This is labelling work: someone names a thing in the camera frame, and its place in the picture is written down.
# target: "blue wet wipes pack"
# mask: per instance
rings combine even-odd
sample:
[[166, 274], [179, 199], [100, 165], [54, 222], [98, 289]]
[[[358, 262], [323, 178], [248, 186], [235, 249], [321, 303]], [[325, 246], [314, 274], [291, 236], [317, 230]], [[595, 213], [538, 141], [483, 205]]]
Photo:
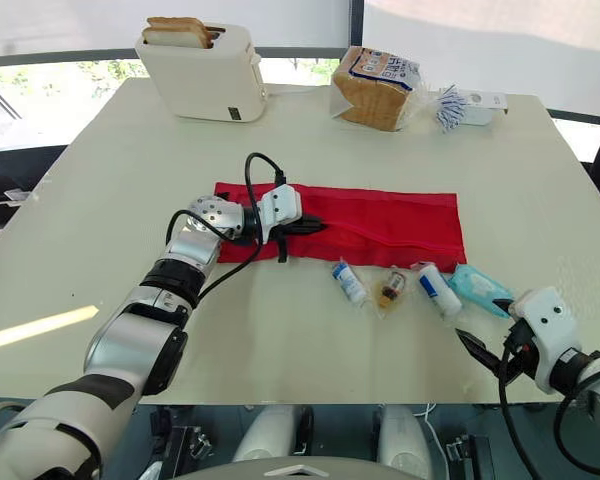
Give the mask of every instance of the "blue wet wipes pack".
[[498, 317], [509, 317], [509, 315], [493, 303], [493, 301], [513, 301], [512, 293], [471, 265], [458, 265], [448, 283], [451, 289], [461, 297], [466, 298], [476, 305], [480, 305], [482, 308]]

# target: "white toaster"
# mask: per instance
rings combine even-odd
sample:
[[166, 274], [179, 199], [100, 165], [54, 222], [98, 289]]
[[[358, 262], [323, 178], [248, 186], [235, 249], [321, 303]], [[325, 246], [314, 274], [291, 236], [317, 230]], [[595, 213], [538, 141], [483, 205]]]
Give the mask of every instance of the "white toaster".
[[181, 117], [250, 122], [267, 102], [249, 31], [237, 25], [205, 24], [216, 36], [212, 48], [148, 45], [136, 52], [171, 112]]

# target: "red fabric bag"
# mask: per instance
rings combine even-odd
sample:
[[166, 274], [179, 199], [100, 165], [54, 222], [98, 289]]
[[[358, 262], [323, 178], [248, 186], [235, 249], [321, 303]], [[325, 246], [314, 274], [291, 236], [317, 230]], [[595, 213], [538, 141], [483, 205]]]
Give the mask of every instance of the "red fabric bag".
[[[259, 199], [273, 184], [254, 185]], [[462, 229], [454, 193], [391, 193], [377, 190], [293, 185], [302, 211], [322, 219], [327, 228], [311, 235], [288, 236], [289, 255], [352, 265], [407, 268], [435, 262], [443, 272], [466, 263]], [[216, 195], [249, 205], [244, 185], [217, 183]], [[254, 247], [225, 243], [220, 262], [242, 262]], [[275, 258], [275, 241], [262, 248], [258, 260]]]

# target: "bread bag label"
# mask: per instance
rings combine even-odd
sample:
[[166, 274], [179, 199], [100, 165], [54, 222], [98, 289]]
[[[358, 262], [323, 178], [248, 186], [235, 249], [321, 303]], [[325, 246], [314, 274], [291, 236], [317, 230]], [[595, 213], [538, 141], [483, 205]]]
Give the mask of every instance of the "bread bag label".
[[355, 77], [395, 83], [411, 91], [420, 83], [420, 65], [389, 53], [363, 48], [349, 73]]

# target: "white table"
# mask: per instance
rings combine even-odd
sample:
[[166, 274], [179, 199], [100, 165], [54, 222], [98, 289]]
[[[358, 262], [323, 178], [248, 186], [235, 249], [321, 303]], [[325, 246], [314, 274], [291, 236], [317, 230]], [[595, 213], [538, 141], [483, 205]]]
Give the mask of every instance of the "white table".
[[[327, 99], [324, 88], [278, 95], [259, 121], [226, 124], [173, 117], [150, 80], [127, 81], [0, 236], [0, 330], [89, 305], [99, 313], [0, 347], [0, 396], [37, 397], [79, 377], [92, 335], [161, 253], [171, 213], [216, 181], [241, 183], [252, 151], [291, 182], [457, 192], [469, 262], [516, 294], [556, 285], [585, 350], [600, 349], [600, 196], [538, 99], [509, 96], [506, 117], [447, 135], [424, 120], [400, 133], [333, 120]], [[270, 171], [256, 162], [253, 177]], [[347, 303], [329, 268], [261, 262], [209, 295], [173, 384], [145, 401], [496, 401], [495, 378], [452, 327], [500, 354], [507, 321], [467, 306], [445, 324], [415, 285], [379, 320]], [[509, 396], [551, 399], [526, 378]]]

